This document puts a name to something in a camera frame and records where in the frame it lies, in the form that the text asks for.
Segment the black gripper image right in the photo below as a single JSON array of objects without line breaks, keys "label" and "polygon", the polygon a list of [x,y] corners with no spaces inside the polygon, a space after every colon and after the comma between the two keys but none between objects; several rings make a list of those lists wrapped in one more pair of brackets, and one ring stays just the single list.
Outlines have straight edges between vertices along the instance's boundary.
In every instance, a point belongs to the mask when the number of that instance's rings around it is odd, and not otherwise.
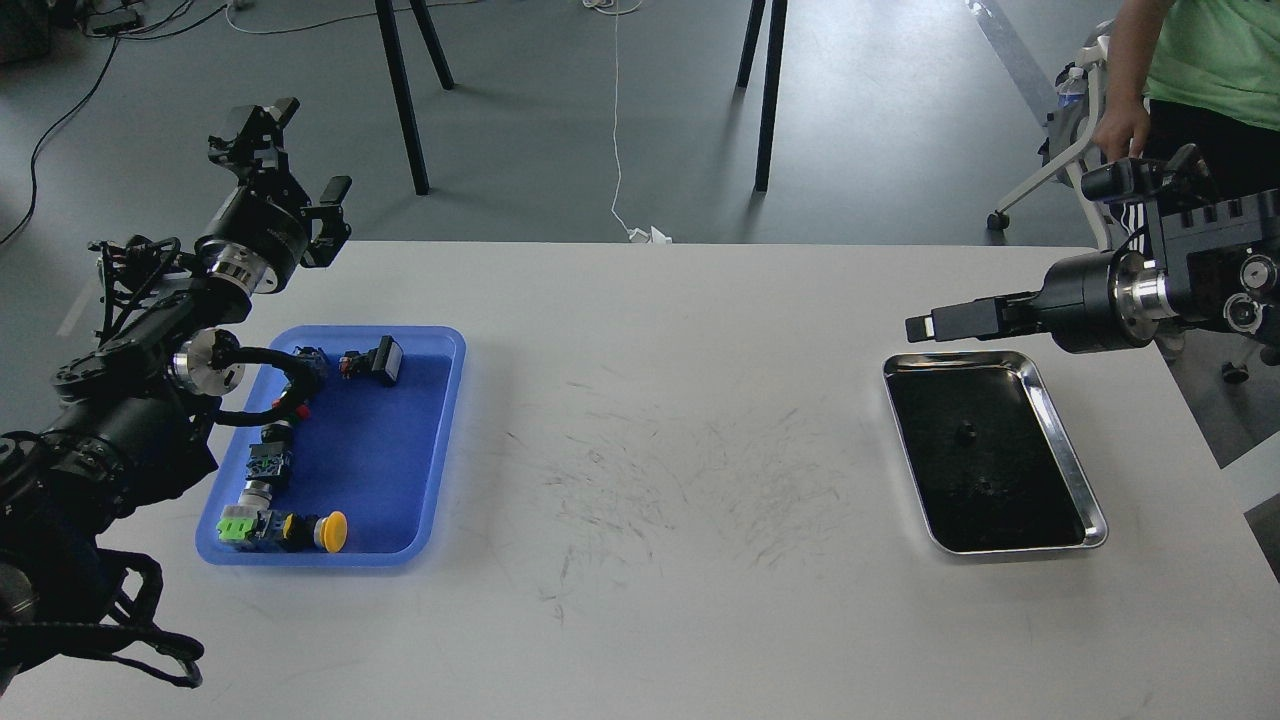
[{"label": "black gripper image right", "polygon": [[1047,333],[1070,354],[1097,354],[1149,345],[1165,319],[1162,272],[1119,250],[1055,263],[1036,297],[998,295],[910,316],[905,336],[922,343]]}]

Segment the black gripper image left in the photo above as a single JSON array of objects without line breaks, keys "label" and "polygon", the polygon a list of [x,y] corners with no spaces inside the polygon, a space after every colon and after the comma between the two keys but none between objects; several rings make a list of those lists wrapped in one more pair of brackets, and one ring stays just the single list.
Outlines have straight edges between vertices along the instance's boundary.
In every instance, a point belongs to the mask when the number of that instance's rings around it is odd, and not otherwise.
[{"label": "black gripper image left", "polygon": [[207,137],[209,160],[228,169],[236,188],[195,243],[210,277],[244,295],[280,293],[301,268],[328,268],[351,237],[343,201],[349,176],[334,176],[314,202],[289,172],[284,128],[297,97],[232,108]]}]

